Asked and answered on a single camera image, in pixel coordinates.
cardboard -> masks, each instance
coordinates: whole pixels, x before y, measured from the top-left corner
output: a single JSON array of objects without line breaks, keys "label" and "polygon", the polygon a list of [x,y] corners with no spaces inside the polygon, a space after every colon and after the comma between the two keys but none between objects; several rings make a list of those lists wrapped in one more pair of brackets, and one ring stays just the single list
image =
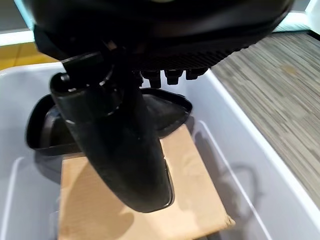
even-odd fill
[{"label": "cardboard", "polygon": [[185,125],[161,140],[175,201],[136,212],[103,183],[86,157],[62,164],[59,240],[189,240],[234,225]]}]

